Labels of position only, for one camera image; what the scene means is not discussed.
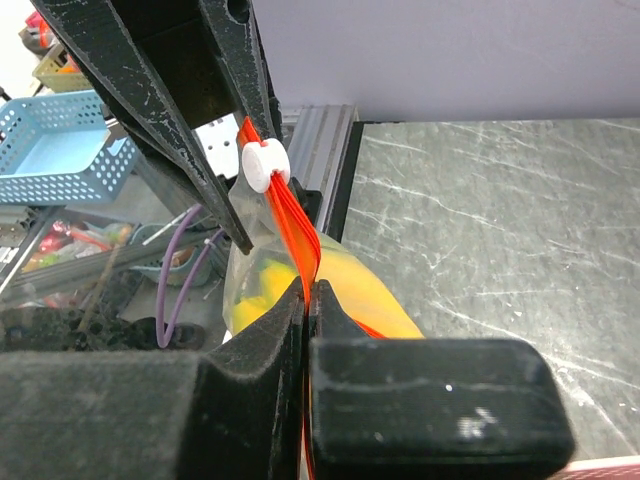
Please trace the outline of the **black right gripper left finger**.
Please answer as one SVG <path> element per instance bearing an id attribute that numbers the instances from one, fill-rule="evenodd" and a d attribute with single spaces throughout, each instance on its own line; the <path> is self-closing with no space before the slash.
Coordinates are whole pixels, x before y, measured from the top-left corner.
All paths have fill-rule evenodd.
<path id="1" fill-rule="evenodd" d="M 295 479 L 304 303 L 294 281 L 208 352 L 1 357 L 5 479 Z"/>

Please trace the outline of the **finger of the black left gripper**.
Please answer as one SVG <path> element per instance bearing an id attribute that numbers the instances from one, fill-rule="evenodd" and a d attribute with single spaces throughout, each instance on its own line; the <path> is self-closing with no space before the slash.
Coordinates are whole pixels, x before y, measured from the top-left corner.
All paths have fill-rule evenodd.
<path id="1" fill-rule="evenodd" d="M 203 205 L 216 215 L 242 253 L 249 253 L 253 244 L 226 188 L 213 173 L 164 82 L 136 46 L 112 3 L 36 1 L 34 6 L 80 66 L 97 78 L 162 153 L 186 173 Z"/>
<path id="2" fill-rule="evenodd" d="M 282 139 L 282 115 L 251 1 L 203 0 L 205 26 L 217 47 L 218 63 L 241 122 L 251 119 L 263 138 Z"/>

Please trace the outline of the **yellow banana bunch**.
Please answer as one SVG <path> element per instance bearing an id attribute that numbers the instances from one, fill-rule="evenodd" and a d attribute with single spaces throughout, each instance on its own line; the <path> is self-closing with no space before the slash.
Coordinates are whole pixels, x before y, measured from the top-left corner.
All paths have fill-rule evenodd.
<path id="1" fill-rule="evenodd" d="M 386 285 L 356 256 L 325 234 L 319 235 L 317 280 L 326 280 L 345 313 L 374 336 L 418 339 L 423 333 Z M 245 256 L 229 255 L 223 293 L 223 318 L 235 335 L 270 310 L 298 271 L 279 239 Z"/>

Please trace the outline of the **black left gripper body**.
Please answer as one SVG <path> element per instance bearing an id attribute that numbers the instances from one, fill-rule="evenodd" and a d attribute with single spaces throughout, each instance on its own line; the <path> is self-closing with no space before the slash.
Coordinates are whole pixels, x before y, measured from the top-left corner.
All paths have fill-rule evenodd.
<path id="1" fill-rule="evenodd" d="M 196 1 L 99 1 L 117 16 L 164 82 L 191 129 L 237 110 L 216 59 L 218 47 Z"/>

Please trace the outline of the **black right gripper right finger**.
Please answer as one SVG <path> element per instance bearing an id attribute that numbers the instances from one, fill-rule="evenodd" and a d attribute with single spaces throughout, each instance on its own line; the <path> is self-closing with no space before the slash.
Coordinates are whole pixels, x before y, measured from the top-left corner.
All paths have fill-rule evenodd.
<path id="1" fill-rule="evenodd" d="M 553 374 L 513 338 L 381 339 L 312 291 L 305 441 L 315 479 L 546 479 L 575 439 Z"/>

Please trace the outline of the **clear zip bag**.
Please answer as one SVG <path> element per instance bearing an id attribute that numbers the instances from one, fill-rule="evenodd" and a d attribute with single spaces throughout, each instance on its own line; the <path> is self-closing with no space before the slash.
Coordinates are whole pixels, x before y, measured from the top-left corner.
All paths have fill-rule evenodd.
<path id="1" fill-rule="evenodd" d="M 385 337 L 372 335 L 349 317 L 330 283 L 316 279 L 321 233 L 290 189 L 290 162 L 283 144 L 261 137 L 250 119 L 244 120 L 237 139 L 241 170 L 231 190 L 232 203 L 253 239 L 253 249 L 279 239 L 298 276 L 270 310 L 232 335 L 233 356 L 246 367 L 231 379 L 229 396 L 229 419 L 241 432 L 225 439 L 217 475 L 293 479 L 301 466 L 312 465 L 310 388 L 303 374 L 310 334 L 322 327 L 339 337 Z"/>

